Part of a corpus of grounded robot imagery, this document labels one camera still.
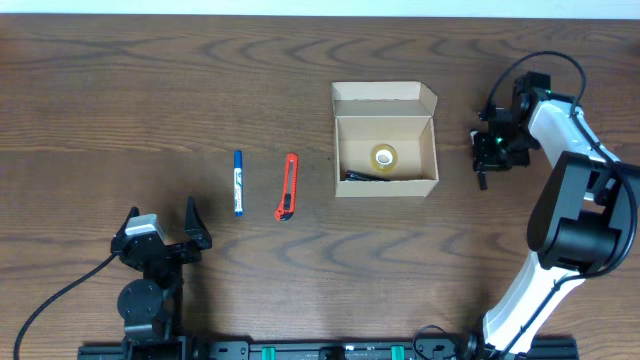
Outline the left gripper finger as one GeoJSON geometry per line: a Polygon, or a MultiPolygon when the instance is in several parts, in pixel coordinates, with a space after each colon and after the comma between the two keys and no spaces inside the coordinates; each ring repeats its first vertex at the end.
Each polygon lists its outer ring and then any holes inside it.
{"type": "Polygon", "coordinates": [[[189,196],[187,200],[184,232],[200,250],[206,250],[212,247],[211,234],[202,222],[192,196],[189,196]]]}
{"type": "Polygon", "coordinates": [[[126,232],[126,228],[128,225],[128,222],[131,218],[133,217],[137,217],[140,215],[139,209],[136,206],[133,206],[128,215],[125,218],[125,221],[123,222],[122,226],[120,227],[120,229],[118,230],[119,233],[125,233],[126,232]]]}

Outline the black whiteboard marker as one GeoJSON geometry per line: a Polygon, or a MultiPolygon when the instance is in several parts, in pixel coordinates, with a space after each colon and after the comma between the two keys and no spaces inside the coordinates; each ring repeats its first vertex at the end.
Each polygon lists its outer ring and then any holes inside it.
{"type": "Polygon", "coordinates": [[[486,175],[484,173],[483,165],[481,162],[482,145],[476,143],[476,137],[478,134],[479,134],[479,131],[476,129],[472,129],[470,131],[472,156],[473,156],[472,168],[477,175],[477,180],[478,180],[480,190],[485,191],[487,189],[487,182],[486,182],[486,175]]]}

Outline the yellow tape roll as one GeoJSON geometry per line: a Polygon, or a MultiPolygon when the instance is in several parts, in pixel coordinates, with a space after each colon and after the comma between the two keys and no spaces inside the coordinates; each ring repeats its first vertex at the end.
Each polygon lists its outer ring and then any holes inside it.
{"type": "Polygon", "coordinates": [[[376,145],[371,151],[371,166],[378,172],[390,172],[397,164],[396,150],[388,144],[376,145]]]}

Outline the red black stapler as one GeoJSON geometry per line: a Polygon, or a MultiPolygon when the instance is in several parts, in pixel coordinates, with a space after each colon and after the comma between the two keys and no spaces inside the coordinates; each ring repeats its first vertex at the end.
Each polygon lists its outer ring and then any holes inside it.
{"type": "Polygon", "coordinates": [[[345,173],[345,180],[346,181],[366,181],[366,182],[371,182],[371,181],[389,182],[389,179],[386,179],[380,176],[361,173],[361,172],[352,171],[352,170],[348,170],[345,173]]]}

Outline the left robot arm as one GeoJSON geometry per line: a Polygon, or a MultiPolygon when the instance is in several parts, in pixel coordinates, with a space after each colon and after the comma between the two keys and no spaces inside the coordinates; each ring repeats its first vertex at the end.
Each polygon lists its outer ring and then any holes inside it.
{"type": "Polygon", "coordinates": [[[182,268],[199,262],[201,252],[212,247],[193,198],[187,201],[184,232],[188,241],[167,244],[158,217],[142,215],[132,207],[111,241],[111,253],[142,273],[123,288],[117,300],[124,320],[126,359],[206,359],[209,355],[207,346],[182,326],[182,268]]]}

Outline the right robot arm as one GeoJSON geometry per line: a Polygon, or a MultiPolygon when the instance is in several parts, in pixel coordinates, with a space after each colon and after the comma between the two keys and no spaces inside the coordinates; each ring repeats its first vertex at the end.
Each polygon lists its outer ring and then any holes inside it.
{"type": "Polygon", "coordinates": [[[587,126],[575,97],[551,90],[550,76],[528,72],[513,83],[512,105],[490,101],[471,133],[473,169],[526,167],[541,149],[552,172],[527,225],[525,263],[468,341],[469,359],[527,359],[534,337],[564,297],[619,266],[638,225],[639,169],[622,163],[587,126]]]}

